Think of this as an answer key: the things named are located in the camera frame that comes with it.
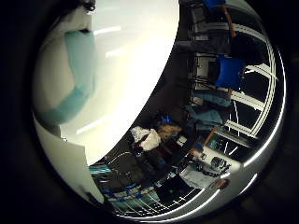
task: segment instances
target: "person's arm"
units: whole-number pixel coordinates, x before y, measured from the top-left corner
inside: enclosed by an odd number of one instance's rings
[[[210,132],[210,134],[208,135],[208,137],[207,137],[206,141],[204,142],[203,146],[205,146],[209,142],[209,140],[213,137],[213,135],[216,131],[217,131],[217,127],[214,127],[212,129],[212,131]]]
[[[232,36],[232,37],[235,37],[235,36],[236,36],[236,32],[235,32],[235,29],[234,29],[234,26],[233,26],[232,17],[231,17],[231,15],[229,14],[229,12],[228,12],[228,10],[227,10],[227,8],[226,8],[225,5],[221,5],[221,7],[222,7],[222,10],[223,10],[224,15],[225,15],[225,17],[226,17],[226,20],[227,20],[227,22],[228,22],[228,27],[229,27],[229,29],[230,29],[230,31],[231,31],[231,36]]]

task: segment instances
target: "desk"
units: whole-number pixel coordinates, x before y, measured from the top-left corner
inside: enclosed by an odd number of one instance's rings
[[[196,136],[187,128],[183,128],[182,132],[184,133],[184,136],[187,137],[187,141],[180,148],[178,152],[172,155],[170,160],[167,162],[166,166],[162,170],[157,171],[155,175],[151,175],[150,172],[145,168],[144,164],[139,161],[136,154],[133,153],[135,155],[137,163],[139,163],[140,168],[146,177],[146,180],[141,183],[141,186],[147,186],[148,184],[153,184],[158,180],[162,179],[163,177],[165,177],[169,172],[174,170],[173,166],[177,166],[188,154],[189,150],[191,149],[191,147],[194,145],[196,141]]]

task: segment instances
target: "fisheye lens view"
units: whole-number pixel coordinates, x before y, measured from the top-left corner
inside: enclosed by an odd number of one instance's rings
[[[40,20],[28,120],[43,178],[71,191],[52,206],[76,197],[120,223],[270,220],[246,197],[294,129],[283,52],[250,2],[68,0]]]

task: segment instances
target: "cable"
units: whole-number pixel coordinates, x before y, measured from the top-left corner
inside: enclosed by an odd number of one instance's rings
[[[119,156],[122,156],[123,154],[132,154],[132,152],[123,152],[122,154],[120,154],[116,158],[114,158],[112,161],[110,161],[108,164],[111,164],[114,160],[116,160]]]

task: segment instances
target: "window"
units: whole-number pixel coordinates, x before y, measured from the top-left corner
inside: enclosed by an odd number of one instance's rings
[[[269,87],[269,79],[257,72],[248,70],[241,82],[240,90],[246,95],[264,102]]]

